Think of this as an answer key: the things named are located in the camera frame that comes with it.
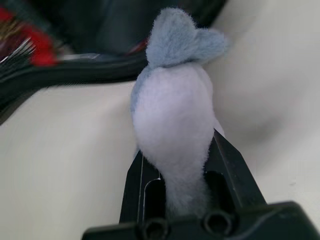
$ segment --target red object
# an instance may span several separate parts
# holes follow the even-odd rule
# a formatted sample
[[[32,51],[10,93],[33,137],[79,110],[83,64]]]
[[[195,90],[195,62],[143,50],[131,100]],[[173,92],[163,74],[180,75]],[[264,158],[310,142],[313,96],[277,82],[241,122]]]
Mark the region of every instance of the red object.
[[[0,22],[10,21],[13,18],[13,14],[0,7]],[[45,33],[38,31],[27,23],[22,23],[21,29],[17,34],[30,38],[31,42],[34,44],[34,51],[30,55],[30,62],[33,65],[52,66],[57,63],[53,43]]]

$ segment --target white fluffy body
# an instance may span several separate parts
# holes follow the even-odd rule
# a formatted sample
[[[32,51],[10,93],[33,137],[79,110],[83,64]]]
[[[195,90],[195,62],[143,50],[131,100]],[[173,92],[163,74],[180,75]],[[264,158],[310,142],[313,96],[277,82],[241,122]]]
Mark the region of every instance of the white fluffy body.
[[[210,207],[204,164],[214,136],[213,86],[201,65],[155,68],[132,115],[137,143],[162,174],[167,216],[202,215]]]

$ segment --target round hole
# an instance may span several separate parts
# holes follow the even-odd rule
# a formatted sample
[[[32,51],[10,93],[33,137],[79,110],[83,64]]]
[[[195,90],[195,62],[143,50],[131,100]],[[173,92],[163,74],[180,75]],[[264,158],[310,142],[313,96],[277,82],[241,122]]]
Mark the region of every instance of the round hole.
[[[232,231],[231,217],[223,211],[215,211],[204,219],[204,228],[212,235],[227,236]]]
[[[164,240],[168,232],[167,222],[159,218],[148,221],[142,230],[142,235],[144,240]]]

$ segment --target gray plush tail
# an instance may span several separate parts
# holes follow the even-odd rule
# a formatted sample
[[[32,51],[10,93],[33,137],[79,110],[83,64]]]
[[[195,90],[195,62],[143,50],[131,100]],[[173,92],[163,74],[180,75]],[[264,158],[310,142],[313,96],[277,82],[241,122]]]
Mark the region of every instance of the gray plush tail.
[[[191,61],[209,61],[223,54],[226,37],[213,29],[196,28],[178,8],[165,8],[155,19],[146,49],[149,66],[171,67]]]

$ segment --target stuffed bird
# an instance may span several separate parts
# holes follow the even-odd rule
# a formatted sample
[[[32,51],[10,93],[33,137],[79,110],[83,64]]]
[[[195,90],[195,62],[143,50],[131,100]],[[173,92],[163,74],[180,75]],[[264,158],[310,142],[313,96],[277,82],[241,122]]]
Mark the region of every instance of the stuffed bird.
[[[213,85],[201,64],[222,55],[225,36],[196,28],[178,8],[161,11],[146,48],[148,65],[131,93],[138,148],[165,181],[166,217],[202,217],[210,209],[204,164],[214,131]]]

